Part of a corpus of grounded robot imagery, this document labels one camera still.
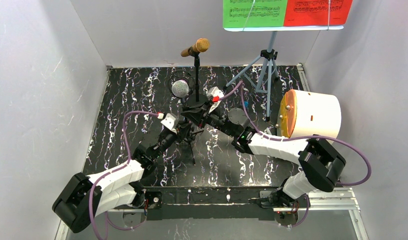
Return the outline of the black tripod mic stand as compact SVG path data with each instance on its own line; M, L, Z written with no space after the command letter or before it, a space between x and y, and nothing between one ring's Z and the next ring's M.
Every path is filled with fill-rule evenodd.
M180 100L181 106L184 107L187 103L189 96L193 93L193 89L190 86L192 81L192 75L186 70L175 70L173 71L166 85L170 93L177 99ZM191 151L192 164L196 164L196 159L194 157L194 151L192 147L192 142L196 139L196 135L202 133L203 130L195 130L193 123L186 117L180 121L180 141L186 142L189 145Z

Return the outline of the purple glitter microphone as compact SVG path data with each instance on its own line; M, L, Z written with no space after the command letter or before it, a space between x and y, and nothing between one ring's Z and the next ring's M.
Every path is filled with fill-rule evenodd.
M179 79L173 82L170 90L175 97L181 99L186 97L190 92L188 82L184 79Z

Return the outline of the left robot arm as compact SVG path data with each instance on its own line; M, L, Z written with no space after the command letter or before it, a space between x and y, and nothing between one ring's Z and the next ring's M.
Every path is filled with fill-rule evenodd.
M141 196L134 183L151 174L157 166L156 160L172 144L186 139L192 129L193 124L188 121L181 121L172 129L163 126L159 134L143 136L130 161L100 173L76 173L53 203L52 211L73 233L79 233L94 217L133 204Z

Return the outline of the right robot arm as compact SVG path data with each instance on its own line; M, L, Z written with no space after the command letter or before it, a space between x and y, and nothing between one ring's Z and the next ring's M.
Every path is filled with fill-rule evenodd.
M302 168L301 172L285 179L268 196L253 200L263 209L290 206L314 190L332 192L346 165L346 160L332 144L316 135L290 141L284 137L258 133L240 108L221 114L211 104L204 103L194 107L184 106L180 114L198 127L209 125L233 137L231 144L241 153L274 157Z

